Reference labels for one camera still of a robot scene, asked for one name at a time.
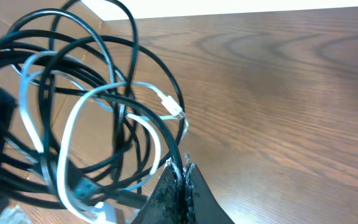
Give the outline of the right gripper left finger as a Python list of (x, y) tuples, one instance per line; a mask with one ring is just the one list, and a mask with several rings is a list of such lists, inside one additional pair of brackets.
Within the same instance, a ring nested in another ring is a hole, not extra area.
[(168, 159), (162, 175), (143, 209), (132, 224), (181, 223), (183, 175), (178, 166)]

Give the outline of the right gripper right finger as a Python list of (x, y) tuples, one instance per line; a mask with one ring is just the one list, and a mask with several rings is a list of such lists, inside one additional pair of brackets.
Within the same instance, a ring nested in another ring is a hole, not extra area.
[(234, 224), (215, 199), (198, 166), (191, 162), (189, 153), (184, 154), (186, 223)]

